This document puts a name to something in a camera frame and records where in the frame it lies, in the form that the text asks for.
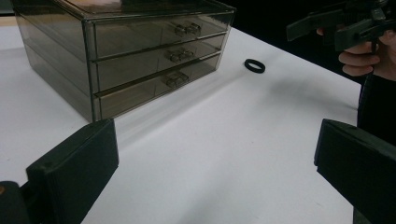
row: black ring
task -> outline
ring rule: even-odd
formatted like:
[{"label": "black ring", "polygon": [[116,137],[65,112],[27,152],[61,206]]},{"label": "black ring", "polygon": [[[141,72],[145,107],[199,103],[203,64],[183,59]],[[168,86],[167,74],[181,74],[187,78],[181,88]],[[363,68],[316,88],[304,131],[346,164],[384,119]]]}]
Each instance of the black ring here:
[{"label": "black ring", "polygon": [[[258,66],[258,67],[260,67],[260,68],[253,67],[253,66],[250,65],[250,64],[254,64],[254,65],[256,65],[256,66]],[[258,61],[256,61],[256,60],[253,60],[253,59],[247,59],[247,60],[245,61],[245,67],[246,67],[248,70],[250,70],[250,71],[252,71],[252,72],[254,72],[254,73],[263,73],[263,72],[265,71],[265,65],[264,65],[263,63],[261,63],[261,62],[258,62]]]}]

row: storage box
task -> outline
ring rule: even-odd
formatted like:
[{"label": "storage box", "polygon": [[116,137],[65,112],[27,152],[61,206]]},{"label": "storage box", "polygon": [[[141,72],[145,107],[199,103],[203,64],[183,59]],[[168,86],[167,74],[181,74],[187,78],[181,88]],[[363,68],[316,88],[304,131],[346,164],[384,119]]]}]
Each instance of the storage box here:
[{"label": "storage box", "polygon": [[88,121],[219,67],[235,8],[214,0],[12,0],[32,67]]}]

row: white table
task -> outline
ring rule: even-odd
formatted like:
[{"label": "white table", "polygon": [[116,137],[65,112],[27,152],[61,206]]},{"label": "white table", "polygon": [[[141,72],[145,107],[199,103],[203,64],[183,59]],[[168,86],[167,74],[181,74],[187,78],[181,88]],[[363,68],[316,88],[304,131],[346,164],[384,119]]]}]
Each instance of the white table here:
[{"label": "white table", "polygon": [[[17,27],[0,40],[0,178],[22,185],[87,121],[31,69]],[[115,118],[120,167],[83,223],[351,224],[313,161],[322,119],[355,124],[359,91],[233,28],[218,71]]]}]

